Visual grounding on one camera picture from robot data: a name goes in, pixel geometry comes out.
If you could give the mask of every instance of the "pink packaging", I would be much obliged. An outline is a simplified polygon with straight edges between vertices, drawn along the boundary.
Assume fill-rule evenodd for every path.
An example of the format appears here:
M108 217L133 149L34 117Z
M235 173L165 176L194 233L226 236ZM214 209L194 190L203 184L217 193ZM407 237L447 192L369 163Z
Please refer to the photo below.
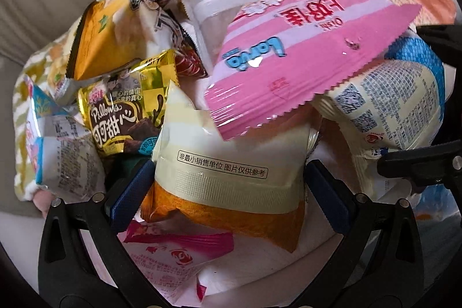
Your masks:
M195 276L205 263L234 249L231 233L208 235L162 234L155 223L132 221L123 246L144 276L170 303L181 293L181 286ZM205 288L197 283L197 296Z
M420 8L389 0L260 0L243 7L205 91L223 139L351 77L398 38Z

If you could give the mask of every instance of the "metal screw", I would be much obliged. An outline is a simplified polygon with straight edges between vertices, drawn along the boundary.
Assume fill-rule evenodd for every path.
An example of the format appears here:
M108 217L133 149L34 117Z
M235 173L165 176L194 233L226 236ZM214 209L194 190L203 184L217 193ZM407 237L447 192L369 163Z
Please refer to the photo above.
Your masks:
M102 192L98 192L93 195L92 200L96 203L101 202L105 199L105 194Z
M51 206L56 208L57 206L59 206L60 204L62 203L62 200L57 197L56 199L54 199L52 202L51 202Z
M454 159L452 160L452 167L455 168L456 170L460 170L462 168L462 157L461 156L454 157Z
M401 205L403 208L408 208L408 207L410 206L409 201L407 201L406 199L401 199L401 200L400 200L400 205Z
M356 200L362 204L366 203L367 202L367 196L364 195L363 193L358 193L356 195Z

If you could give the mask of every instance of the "yellow chips bag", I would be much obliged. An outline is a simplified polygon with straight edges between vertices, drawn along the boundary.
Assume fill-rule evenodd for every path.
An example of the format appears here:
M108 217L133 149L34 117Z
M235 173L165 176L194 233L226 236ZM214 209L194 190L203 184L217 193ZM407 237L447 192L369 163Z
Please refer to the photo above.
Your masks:
M77 28L66 77L87 80L131 62L175 49L181 76L205 76L182 30L150 0L104 0L92 3Z
M79 109L96 147L106 156L150 156L163 124L169 83L178 84L175 52L168 50L78 93Z

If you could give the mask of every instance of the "orange snack bag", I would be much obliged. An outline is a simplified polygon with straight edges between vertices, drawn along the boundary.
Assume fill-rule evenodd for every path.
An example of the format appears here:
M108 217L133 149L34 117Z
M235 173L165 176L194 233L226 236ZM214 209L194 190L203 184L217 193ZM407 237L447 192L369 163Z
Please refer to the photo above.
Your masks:
M94 2L77 28L66 77L91 79L168 49L176 50L178 64L186 57L196 66L185 70L185 76L205 76L199 58L191 55L186 45L179 25L156 2Z

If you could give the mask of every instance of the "white snack bag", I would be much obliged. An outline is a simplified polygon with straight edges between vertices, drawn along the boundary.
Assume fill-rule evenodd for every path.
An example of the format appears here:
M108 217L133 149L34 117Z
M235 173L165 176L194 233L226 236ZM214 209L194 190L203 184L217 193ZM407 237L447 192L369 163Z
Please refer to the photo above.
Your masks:
M178 235L163 231L162 223L132 221L121 237L126 252L149 282L174 304L184 284L207 263L234 249L232 233ZM203 293L197 291L200 299Z
M105 172L91 132L59 107L30 78L26 150L37 185L66 203L105 192Z
M385 56L396 60L377 59L311 102L321 115L339 124L361 189L372 200L401 180L380 176L379 158L429 146L444 112L444 68L420 38L407 33Z
M287 213L295 210L303 197L303 162L307 149L315 143L311 133L317 130L305 122L275 137L223 141L208 112L195 110L188 96L171 82L160 142L153 152L153 159L157 159L156 182L182 199L207 206L250 213ZM255 178L245 172L230 171L229 175L216 168L204 168L185 162L181 154L259 167L258 177L264 179L256 184ZM195 186L185 189L191 179ZM246 192L244 201L236 197L241 190Z
M200 59L209 75L220 52L229 24L242 6L258 0L182 0L197 39Z
M303 225L303 166L316 143L311 105L224 141L210 113L170 83L163 128L153 151L154 190L146 221L181 211L193 222L261 237L293 252Z

